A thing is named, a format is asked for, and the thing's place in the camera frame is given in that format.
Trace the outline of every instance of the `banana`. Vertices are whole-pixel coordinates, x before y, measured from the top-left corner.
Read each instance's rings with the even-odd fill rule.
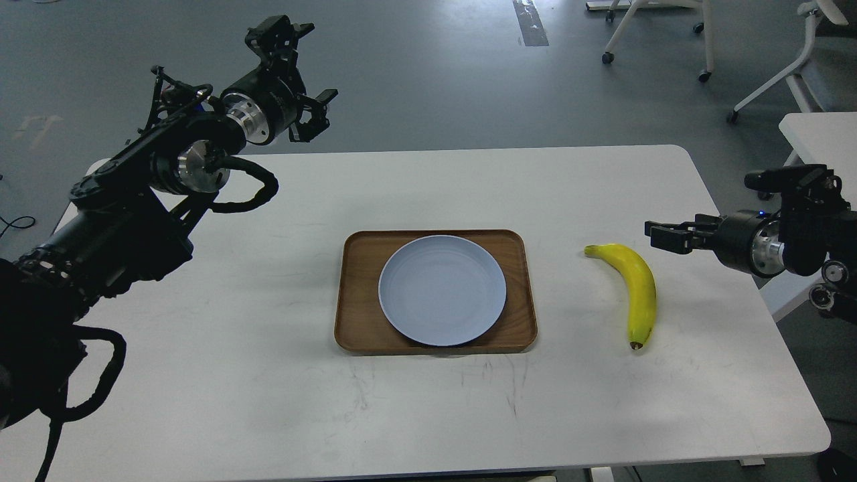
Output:
[[[628,287],[628,343],[639,350],[651,335],[657,315],[655,277],[636,251],[624,244],[591,244],[584,248],[588,257],[599,258],[616,268]]]

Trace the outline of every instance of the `light blue plate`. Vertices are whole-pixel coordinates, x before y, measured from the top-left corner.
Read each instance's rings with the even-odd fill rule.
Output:
[[[390,256],[378,281],[387,320],[432,346],[466,343],[488,331],[506,304],[506,278],[482,246],[457,236],[418,238]]]

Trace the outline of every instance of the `white table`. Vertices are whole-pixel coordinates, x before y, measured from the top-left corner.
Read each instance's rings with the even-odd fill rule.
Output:
[[[787,114],[780,131],[805,164],[826,164],[842,178],[842,197],[857,204],[857,112]],[[779,321],[807,300],[809,289],[822,282],[812,276],[783,273],[768,281],[761,293]]]
[[[128,358],[106,404],[66,425],[51,480],[357,478],[828,447],[751,277],[711,253],[655,250],[643,234],[646,220],[715,212],[683,149],[252,159],[280,180],[269,205],[208,214],[192,262],[84,318],[123,333]],[[234,175],[225,195],[255,189]],[[539,323],[527,352],[359,357],[336,345],[345,239],[435,228],[523,238]],[[637,249],[657,280],[658,325],[641,352],[625,338],[621,277],[581,253],[607,242]],[[46,434],[38,415],[0,434],[4,479],[34,476]]]

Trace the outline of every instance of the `chair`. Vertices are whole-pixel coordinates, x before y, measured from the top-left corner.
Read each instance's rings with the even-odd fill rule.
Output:
[[[798,7],[798,15],[806,18],[800,54],[733,107],[728,123],[734,124],[738,111],[782,79],[801,112],[857,111],[857,0],[812,0]]]
[[[610,5],[610,8],[607,12],[606,21],[612,22],[615,17],[616,5],[619,4],[620,0],[613,0],[613,3]],[[707,23],[710,27],[711,23],[711,7],[709,5],[708,0],[659,0],[655,2],[653,0],[633,0],[631,6],[628,8],[627,13],[625,13],[625,17],[622,18],[622,22],[616,28],[616,31],[613,33],[613,37],[610,38],[610,41],[607,43],[607,46],[604,47],[604,54],[601,55],[601,61],[603,63],[612,63],[615,55],[613,54],[613,49],[616,47],[616,43],[619,42],[619,38],[622,36],[622,33],[628,26],[628,22],[631,21],[631,18],[634,16],[634,13],[640,7],[643,7],[649,3],[666,3],[669,5],[676,5],[679,7],[688,7],[689,9],[702,9],[702,21],[693,26],[694,33],[702,33],[704,32],[705,36],[705,69],[699,73],[698,80],[700,82],[708,81],[711,77],[711,72],[714,71],[714,36],[711,33],[711,29],[705,29],[705,24]]]

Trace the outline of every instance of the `wooden tray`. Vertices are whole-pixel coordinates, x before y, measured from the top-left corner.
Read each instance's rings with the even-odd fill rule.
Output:
[[[432,234],[451,234],[482,246],[506,277],[506,306],[485,334],[458,346],[428,346],[399,333],[381,310],[378,279],[390,256],[405,244]],[[530,275],[524,241],[508,230],[360,231],[345,241],[339,304],[333,335],[345,350],[366,355],[515,353],[536,339]]]

